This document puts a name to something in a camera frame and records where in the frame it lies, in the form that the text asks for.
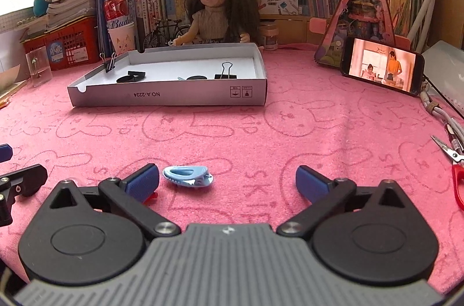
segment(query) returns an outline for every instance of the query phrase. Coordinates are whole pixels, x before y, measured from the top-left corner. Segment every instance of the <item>blue clamp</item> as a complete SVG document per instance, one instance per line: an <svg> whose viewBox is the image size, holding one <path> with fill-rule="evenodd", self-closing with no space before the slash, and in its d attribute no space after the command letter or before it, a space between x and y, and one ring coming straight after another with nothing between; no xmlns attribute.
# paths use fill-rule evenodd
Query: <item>blue clamp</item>
<svg viewBox="0 0 464 306"><path fill-rule="evenodd" d="M154 163L148 163L119 183L119 187L141 203L152 197L160 183L160 173Z"/></svg>
<svg viewBox="0 0 464 306"><path fill-rule="evenodd" d="M335 187L333 180L309 166L301 165L295 174L296 189L312 204L325 197Z"/></svg>
<svg viewBox="0 0 464 306"><path fill-rule="evenodd" d="M13 149L8 144L0 145L0 163L9 161L13 157Z"/></svg>
<svg viewBox="0 0 464 306"><path fill-rule="evenodd" d="M163 170L163 176L171 183L184 187L208 187L213 176L206 166L169 166Z"/></svg>

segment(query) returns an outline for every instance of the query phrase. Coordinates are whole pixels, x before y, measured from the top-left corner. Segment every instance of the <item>phone screen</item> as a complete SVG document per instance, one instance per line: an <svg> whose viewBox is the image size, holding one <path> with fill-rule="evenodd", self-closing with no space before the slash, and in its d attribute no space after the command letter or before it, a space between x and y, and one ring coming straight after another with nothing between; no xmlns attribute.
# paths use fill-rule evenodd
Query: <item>phone screen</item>
<svg viewBox="0 0 464 306"><path fill-rule="evenodd" d="M410 93L415 62L415 53L356 38L349 74Z"/></svg>

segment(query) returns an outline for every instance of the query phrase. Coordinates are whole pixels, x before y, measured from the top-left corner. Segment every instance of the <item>red basket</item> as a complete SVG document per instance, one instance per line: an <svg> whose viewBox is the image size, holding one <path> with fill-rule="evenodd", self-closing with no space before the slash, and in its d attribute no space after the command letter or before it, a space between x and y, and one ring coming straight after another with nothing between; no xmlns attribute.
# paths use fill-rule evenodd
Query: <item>red basket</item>
<svg viewBox="0 0 464 306"><path fill-rule="evenodd" d="M23 42L26 53L46 47L52 71L100 60L96 17L87 17Z"/></svg>

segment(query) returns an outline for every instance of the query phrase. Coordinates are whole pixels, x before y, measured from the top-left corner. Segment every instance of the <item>curly brown hair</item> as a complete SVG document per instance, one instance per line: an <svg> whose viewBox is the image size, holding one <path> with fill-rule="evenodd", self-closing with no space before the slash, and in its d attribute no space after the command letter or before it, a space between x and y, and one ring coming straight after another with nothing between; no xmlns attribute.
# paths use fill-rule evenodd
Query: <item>curly brown hair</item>
<svg viewBox="0 0 464 306"><path fill-rule="evenodd" d="M192 15L202 9L205 6L200 0L185 0L190 23L193 22ZM229 27L224 37L225 42L240 41L240 34L243 32L250 35L250 41L258 42L258 0L226 0L226 17Z"/></svg>

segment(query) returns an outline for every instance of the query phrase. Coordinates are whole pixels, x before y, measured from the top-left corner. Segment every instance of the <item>red can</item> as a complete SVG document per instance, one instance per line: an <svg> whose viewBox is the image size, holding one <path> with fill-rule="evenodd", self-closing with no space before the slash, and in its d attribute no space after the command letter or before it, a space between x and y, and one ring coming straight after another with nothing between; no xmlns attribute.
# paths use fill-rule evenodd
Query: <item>red can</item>
<svg viewBox="0 0 464 306"><path fill-rule="evenodd" d="M115 29L130 23L126 0L105 0L103 7L108 29Z"/></svg>

